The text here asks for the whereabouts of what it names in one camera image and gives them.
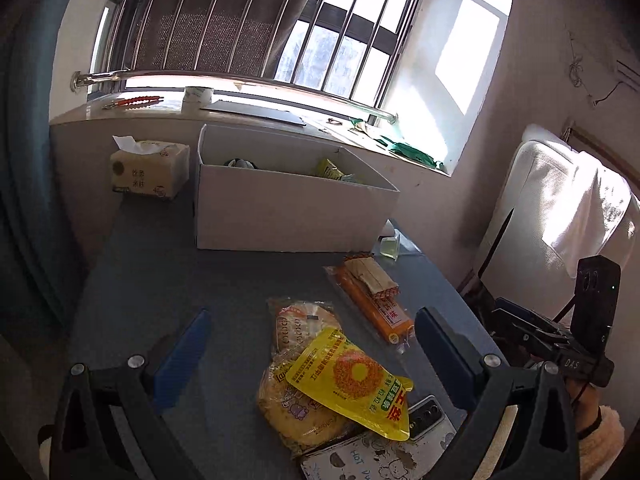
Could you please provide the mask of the fuzzy beige right sleeve forearm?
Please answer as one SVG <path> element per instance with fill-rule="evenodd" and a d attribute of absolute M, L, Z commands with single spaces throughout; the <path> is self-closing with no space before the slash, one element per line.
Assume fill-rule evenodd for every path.
<path fill-rule="evenodd" d="M 625 429 L 615 410 L 600 405 L 596 421 L 577 437 L 580 478 L 601 479 L 623 449 Z"/>

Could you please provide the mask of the person's right hand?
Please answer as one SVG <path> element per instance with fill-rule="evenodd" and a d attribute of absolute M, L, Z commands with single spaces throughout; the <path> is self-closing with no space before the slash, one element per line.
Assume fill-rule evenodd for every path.
<path fill-rule="evenodd" d="M 574 411 L 574 421 L 577 432 L 590 428 L 598 419 L 599 393 L 596 388 L 586 382 L 578 382 L 567 378 L 565 387 Z"/>

